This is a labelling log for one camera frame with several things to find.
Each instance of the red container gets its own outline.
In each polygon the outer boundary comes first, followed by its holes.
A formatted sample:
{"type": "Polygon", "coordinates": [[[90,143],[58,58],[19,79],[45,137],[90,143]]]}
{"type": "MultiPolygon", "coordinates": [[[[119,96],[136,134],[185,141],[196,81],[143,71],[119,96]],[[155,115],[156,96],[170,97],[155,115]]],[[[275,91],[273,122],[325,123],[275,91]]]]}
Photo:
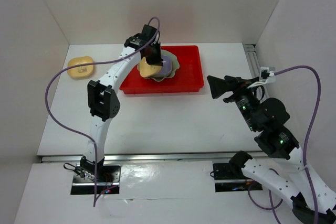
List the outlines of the red container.
{"type": "Polygon", "coordinates": [[[145,79],[135,66],[122,83],[120,90],[125,94],[198,92],[204,85],[200,53],[197,46],[163,46],[164,50],[176,55],[180,68],[173,78],[161,82],[145,79]]]}

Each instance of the yellow dish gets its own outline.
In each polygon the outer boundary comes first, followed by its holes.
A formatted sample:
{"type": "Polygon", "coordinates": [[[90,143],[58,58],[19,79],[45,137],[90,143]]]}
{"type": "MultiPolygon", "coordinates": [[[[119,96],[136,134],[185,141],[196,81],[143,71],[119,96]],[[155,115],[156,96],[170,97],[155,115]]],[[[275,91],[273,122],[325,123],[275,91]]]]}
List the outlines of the yellow dish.
{"type": "MultiPolygon", "coordinates": [[[[85,63],[93,63],[93,59],[90,56],[73,58],[68,62],[68,67],[85,63]]],[[[71,68],[68,70],[68,75],[70,75],[74,79],[85,78],[92,75],[92,73],[93,73],[93,65],[71,68]]]]}

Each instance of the wall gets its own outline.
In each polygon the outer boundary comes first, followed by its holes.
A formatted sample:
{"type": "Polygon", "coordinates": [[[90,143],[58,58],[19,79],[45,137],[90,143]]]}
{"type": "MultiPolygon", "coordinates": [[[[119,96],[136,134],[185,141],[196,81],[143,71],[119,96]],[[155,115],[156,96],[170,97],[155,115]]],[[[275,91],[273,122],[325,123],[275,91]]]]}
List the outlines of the wall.
{"type": "MultiPolygon", "coordinates": [[[[313,127],[308,159],[335,190],[336,0],[279,0],[257,44],[262,65],[277,70],[310,65],[320,74],[322,97],[313,127]]],[[[269,93],[291,114],[287,123],[303,144],[317,95],[314,75],[296,70],[277,77],[269,93]]]]}
{"type": "Polygon", "coordinates": [[[278,0],[46,0],[70,44],[116,44],[152,16],[173,42],[257,42],[278,0]]]}
{"type": "Polygon", "coordinates": [[[68,43],[43,0],[0,0],[0,5],[0,218],[8,224],[47,120],[44,89],[62,67],[68,43]]]}

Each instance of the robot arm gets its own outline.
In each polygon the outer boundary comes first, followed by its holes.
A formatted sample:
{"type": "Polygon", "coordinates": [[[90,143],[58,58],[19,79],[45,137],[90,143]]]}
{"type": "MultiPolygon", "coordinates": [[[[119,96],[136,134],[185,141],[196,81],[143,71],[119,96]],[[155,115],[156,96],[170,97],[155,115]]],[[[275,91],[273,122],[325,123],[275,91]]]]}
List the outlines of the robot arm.
{"type": "Polygon", "coordinates": [[[308,168],[318,200],[319,223],[334,223],[336,216],[332,210],[336,206],[336,193],[309,164],[304,166],[303,153],[298,141],[284,127],[290,118],[284,104],[275,98],[260,103],[253,95],[253,89],[275,81],[273,72],[273,69],[262,68],[260,76],[251,80],[230,76],[225,76],[224,79],[208,76],[207,79],[214,99],[225,92],[233,92],[223,101],[235,102],[250,130],[261,132],[255,137],[255,141],[263,152],[288,173],[291,181],[286,182],[287,180],[259,166],[257,161],[245,152],[237,153],[230,160],[230,165],[236,172],[258,181],[279,195],[292,207],[295,216],[303,223],[313,223],[314,202],[305,171],[305,168],[308,168]]]}
{"type": "MultiPolygon", "coordinates": [[[[119,56],[119,59],[122,58],[123,60],[113,64],[98,81],[91,80],[88,83],[88,101],[92,116],[90,136],[97,145],[98,174],[103,167],[104,146],[109,125],[120,109],[120,102],[117,97],[120,85],[143,57],[146,57],[149,65],[162,65],[158,38],[143,50],[128,57],[149,42],[155,33],[156,28],[145,25],[141,34],[136,34],[125,42],[119,56]]],[[[89,141],[86,151],[80,160],[80,167],[91,174],[94,173],[95,168],[94,152],[94,145],[92,141],[89,141]]]]}

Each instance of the white table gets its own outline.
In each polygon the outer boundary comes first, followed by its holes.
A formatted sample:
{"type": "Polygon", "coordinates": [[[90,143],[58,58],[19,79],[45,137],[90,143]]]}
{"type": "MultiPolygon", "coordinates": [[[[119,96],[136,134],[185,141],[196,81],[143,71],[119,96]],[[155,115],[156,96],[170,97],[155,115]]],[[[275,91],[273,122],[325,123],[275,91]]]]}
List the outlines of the white table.
{"type": "MultiPolygon", "coordinates": [[[[70,195],[73,173],[62,164],[34,164],[15,224],[276,224],[246,191],[216,193],[209,161],[127,164],[121,170],[120,194],[101,197],[93,208],[93,195],[70,195]]],[[[267,191],[252,195],[269,206],[267,191]]],[[[284,224],[301,223],[286,204],[277,215],[284,224]]]]}
{"type": "MultiPolygon", "coordinates": [[[[211,98],[206,76],[251,78],[242,44],[189,44],[200,50],[204,87],[198,93],[124,95],[119,91],[119,114],[107,136],[106,154],[258,151],[234,103],[211,98]]],[[[91,56],[94,61],[117,58],[122,45],[71,45],[65,60],[91,56]]],[[[98,80],[110,66],[95,66],[86,80],[64,73],[58,82],[51,110],[62,123],[89,133],[91,116],[87,83],[98,80]]],[[[38,155],[81,155],[87,139],[60,128],[49,117],[38,155]]]]}

